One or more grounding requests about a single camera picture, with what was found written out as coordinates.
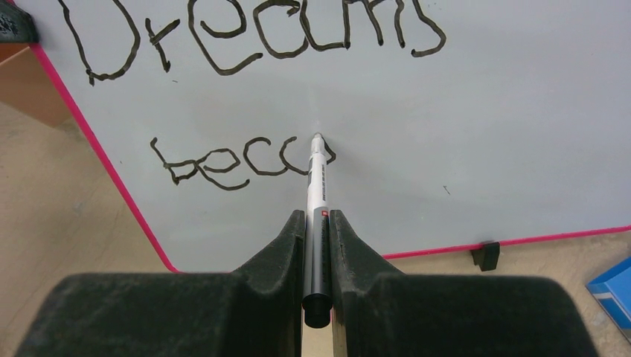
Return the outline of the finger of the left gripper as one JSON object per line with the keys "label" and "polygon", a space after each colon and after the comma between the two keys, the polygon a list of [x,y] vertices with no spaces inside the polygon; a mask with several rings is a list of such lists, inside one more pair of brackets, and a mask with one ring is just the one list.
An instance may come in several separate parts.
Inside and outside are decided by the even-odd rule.
{"label": "finger of the left gripper", "polygon": [[1,0],[1,43],[38,43],[32,16],[9,1]]}

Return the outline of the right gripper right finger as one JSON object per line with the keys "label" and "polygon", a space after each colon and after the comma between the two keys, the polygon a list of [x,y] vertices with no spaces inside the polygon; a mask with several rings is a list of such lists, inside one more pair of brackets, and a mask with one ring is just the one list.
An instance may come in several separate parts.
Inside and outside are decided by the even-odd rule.
{"label": "right gripper right finger", "polygon": [[596,356],[544,277],[405,274],[330,213],[335,356]]}

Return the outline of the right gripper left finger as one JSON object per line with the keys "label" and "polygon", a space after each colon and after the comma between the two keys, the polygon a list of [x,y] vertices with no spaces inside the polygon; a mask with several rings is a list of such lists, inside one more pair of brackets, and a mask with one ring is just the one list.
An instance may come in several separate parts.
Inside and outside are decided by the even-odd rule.
{"label": "right gripper left finger", "polygon": [[228,273],[85,273],[47,295],[18,356],[299,356],[304,213]]}

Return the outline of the black and white marker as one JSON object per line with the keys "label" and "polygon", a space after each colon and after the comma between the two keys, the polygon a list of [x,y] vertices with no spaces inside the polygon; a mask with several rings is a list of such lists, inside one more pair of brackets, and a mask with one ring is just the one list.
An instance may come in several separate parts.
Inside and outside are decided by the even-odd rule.
{"label": "black and white marker", "polygon": [[333,308],[327,204],[326,147],[320,133],[311,141],[307,184],[306,236],[304,251],[304,322],[314,329],[330,324]]}

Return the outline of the pink-framed whiteboard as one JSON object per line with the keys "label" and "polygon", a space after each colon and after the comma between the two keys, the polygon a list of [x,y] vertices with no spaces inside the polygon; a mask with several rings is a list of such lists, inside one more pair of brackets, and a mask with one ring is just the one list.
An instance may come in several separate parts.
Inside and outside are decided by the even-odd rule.
{"label": "pink-framed whiteboard", "polygon": [[630,229],[628,1],[18,1],[162,262],[326,196],[388,257]]}

